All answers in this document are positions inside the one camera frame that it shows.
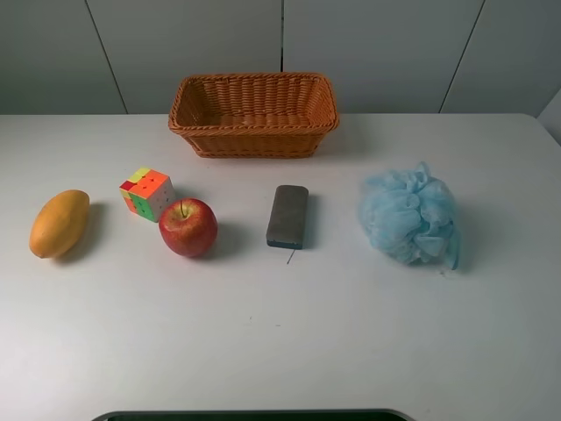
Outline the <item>multicoloured puzzle cube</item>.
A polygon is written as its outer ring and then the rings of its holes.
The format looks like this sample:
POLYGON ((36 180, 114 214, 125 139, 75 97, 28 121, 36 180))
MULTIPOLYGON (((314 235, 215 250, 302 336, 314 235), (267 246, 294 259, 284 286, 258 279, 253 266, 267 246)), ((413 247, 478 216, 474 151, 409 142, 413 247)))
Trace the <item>multicoloured puzzle cube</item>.
POLYGON ((119 190, 131 212, 155 223, 176 198, 171 178, 151 168, 139 168, 119 190))

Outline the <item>red apple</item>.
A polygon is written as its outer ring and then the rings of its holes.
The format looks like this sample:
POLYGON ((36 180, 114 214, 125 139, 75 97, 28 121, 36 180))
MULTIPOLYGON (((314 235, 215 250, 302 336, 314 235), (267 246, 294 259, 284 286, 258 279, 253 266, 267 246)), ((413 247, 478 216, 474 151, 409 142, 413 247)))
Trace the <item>red apple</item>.
POLYGON ((213 210, 196 198, 182 198, 168 206, 160 217, 159 228, 166 245, 188 258, 207 253, 218 234, 213 210))

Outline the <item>orange wicker basket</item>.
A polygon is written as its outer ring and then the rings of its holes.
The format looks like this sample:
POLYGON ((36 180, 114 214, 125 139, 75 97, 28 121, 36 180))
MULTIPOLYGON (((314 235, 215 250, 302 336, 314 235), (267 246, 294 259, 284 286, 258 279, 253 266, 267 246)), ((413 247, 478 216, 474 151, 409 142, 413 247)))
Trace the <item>orange wicker basket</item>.
POLYGON ((338 125, 330 80, 303 72, 192 75, 168 116, 203 158, 307 158, 338 125))

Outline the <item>grey whiteboard eraser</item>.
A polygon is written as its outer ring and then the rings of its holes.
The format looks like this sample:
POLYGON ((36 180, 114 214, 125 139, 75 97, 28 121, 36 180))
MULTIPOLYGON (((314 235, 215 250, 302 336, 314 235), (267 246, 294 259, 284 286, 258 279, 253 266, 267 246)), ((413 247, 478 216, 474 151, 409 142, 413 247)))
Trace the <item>grey whiteboard eraser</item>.
POLYGON ((302 250, 309 191, 303 186, 280 185, 275 190, 266 230, 271 247, 302 250))

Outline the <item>blue mesh bath sponge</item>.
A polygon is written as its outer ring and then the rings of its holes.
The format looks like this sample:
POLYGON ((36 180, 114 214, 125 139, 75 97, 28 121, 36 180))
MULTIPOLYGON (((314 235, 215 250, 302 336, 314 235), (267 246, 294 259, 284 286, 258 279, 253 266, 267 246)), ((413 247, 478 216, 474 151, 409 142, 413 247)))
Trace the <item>blue mesh bath sponge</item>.
POLYGON ((404 265, 458 268, 461 236, 455 199, 426 163, 373 175, 360 193, 359 223, 374 249, 404 265))

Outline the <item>yellow mango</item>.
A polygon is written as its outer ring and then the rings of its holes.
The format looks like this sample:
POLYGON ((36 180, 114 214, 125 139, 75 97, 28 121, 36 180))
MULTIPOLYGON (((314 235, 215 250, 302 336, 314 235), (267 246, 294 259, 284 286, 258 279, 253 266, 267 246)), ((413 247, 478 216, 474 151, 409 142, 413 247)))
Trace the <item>yellow mango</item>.
POLYGON ((51 198, 41 209, 29 238, 31 252, 40 259, 59 258, 83 235, 89 219, 89 195, 69 189, 51 198))

